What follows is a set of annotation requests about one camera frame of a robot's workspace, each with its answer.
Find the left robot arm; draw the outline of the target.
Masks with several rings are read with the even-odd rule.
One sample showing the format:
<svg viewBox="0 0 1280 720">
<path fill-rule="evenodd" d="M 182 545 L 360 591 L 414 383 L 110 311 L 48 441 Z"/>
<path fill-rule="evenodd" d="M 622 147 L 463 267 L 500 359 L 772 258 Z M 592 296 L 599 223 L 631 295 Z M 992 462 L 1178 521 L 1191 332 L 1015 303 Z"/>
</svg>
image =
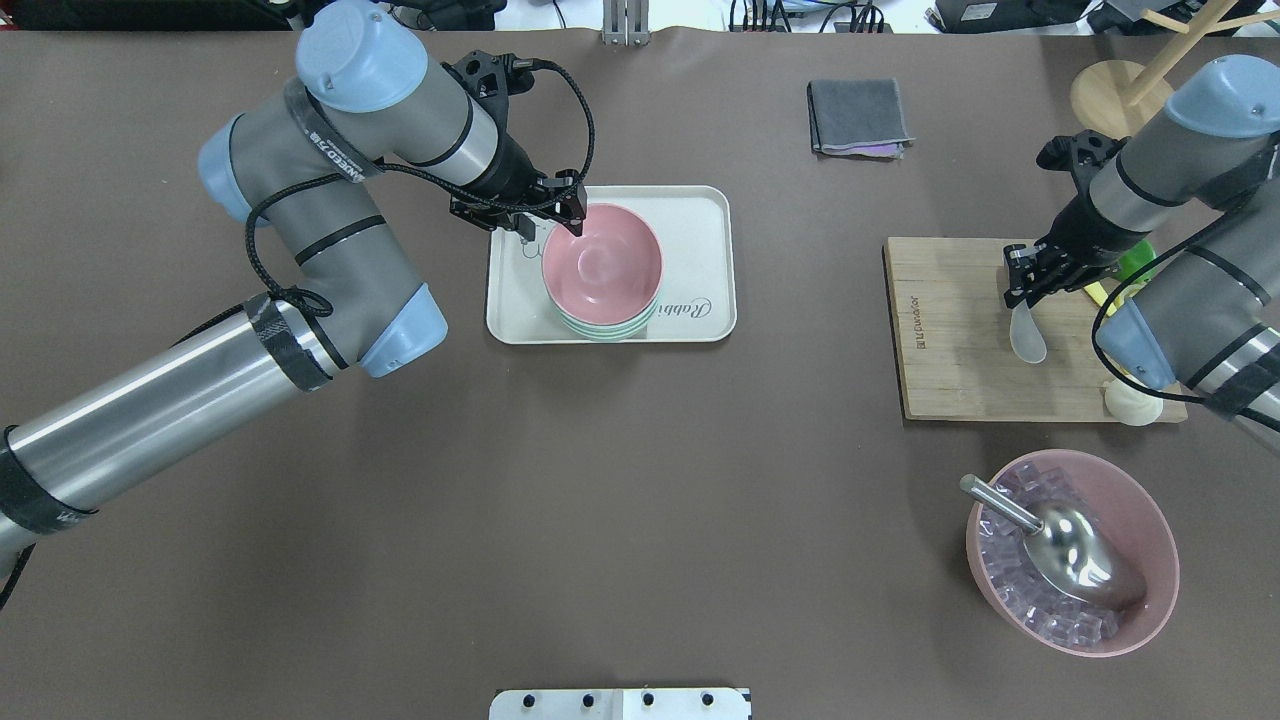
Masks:
<svg viewBox="0 0 1280 720">
<path fill-rule="evenodd" d="M 376 1 L 326 1 L 300 31 L 294 74 L 230 118 L 198 152 L 211 200 L 239 224 L 259 291 L 170 347 L 33 420 L 3 428 L 3 583 L 37 542 L 348 366 L 387 375 L 436 347 L 448 325 L 367 184 L 410 176 L 451 214 L 532 237 L 575 234 L 580 167 L 547 173 L 509 135 L 509 97 L 540 58 L 435 60 Z"/>
</svg>

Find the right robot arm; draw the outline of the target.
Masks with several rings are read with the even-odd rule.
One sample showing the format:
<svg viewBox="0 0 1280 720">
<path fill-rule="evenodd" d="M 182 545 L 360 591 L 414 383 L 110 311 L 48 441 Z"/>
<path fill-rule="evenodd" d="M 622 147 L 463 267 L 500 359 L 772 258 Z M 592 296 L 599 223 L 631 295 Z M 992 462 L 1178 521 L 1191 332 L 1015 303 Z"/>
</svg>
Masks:
<svg viewBox="0 0 1280 720">
<path fill-rule="evenodd" d="M 1144 263 L 1097 311 L 1091 343 L 1120 382 L 1193 404 L 1277 447 L 1277 100 L 1275 63 L 1206 63 L 1132 137 L 1059 136 L 1038 165 L 1075 193 L 1047 232 L 1004 249 L 1007 307 L 1103 279 L 1189 204 L 1215 217 Z"/>
</svg>

